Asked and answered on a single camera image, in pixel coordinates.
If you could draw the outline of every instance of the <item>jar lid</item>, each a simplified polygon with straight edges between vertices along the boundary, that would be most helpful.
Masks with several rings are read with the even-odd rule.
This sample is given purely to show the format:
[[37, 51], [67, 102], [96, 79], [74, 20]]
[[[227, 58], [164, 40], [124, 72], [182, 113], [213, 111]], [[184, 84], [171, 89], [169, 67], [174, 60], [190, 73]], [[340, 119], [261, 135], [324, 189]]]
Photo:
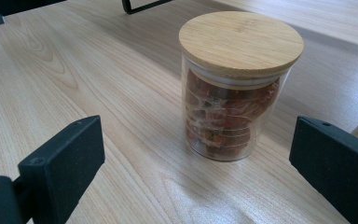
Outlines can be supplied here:
[[239, 11], [214, 12], [188, 21], [179, 32], [185, 56], [221, 77], [258, 79], [296, 62], [304, 43], [284, 22]]

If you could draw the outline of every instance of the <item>wooden table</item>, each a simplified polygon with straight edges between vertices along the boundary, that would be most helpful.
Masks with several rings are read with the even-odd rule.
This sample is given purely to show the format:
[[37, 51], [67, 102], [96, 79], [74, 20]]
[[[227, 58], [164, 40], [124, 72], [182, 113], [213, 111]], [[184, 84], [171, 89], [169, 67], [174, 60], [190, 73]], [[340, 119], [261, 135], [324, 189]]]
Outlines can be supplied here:
[[[305, 40], [256, 151], [236, 162], [187, 148], [181, 120], [179, 29], [221, 10], [286, 21]], [[130, 16], [118, 0], [70, 0], [6, 17], [0, 175], [97, 114], [106, 162], [68, 223], [345, 223], [288, 156], [298, 115], [358, 125], [358, 0], [176, 0]]]

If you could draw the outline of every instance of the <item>screw hole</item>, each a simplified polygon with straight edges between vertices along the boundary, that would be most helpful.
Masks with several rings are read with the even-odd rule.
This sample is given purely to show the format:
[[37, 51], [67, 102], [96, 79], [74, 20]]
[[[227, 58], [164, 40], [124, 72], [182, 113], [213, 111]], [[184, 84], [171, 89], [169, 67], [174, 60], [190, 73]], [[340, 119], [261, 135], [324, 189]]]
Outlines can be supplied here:
[[38, 164], [38, 163], [43, 162], [44, 160], [45, 159], [43, 159], [43, 158], [33, 158], [33, 159], [30, 160], [30, 163], [31, 164]]

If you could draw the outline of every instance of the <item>bamboo lid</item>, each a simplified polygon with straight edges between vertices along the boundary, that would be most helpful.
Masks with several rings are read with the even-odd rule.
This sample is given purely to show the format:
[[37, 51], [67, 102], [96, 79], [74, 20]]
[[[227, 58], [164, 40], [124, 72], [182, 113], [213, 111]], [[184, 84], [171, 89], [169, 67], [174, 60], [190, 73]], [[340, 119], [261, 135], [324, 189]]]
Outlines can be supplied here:
[[188, 21], [179, 32], [185, 56], [232, 79], [270, 77], [289, 69], [304, 43], [289, 25], [239, 11], [215, 12]]

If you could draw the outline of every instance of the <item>glass jar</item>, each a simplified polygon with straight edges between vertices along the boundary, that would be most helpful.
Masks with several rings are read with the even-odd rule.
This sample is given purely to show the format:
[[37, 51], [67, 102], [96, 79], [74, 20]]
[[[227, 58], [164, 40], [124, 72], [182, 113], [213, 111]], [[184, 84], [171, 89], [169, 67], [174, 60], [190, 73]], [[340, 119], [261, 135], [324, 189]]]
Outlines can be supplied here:
[[188, 21], [179, 39], [186, 141], [210, 159], [245, 158], [302, 52], [301, 36], [281, 21], [231, 11]]

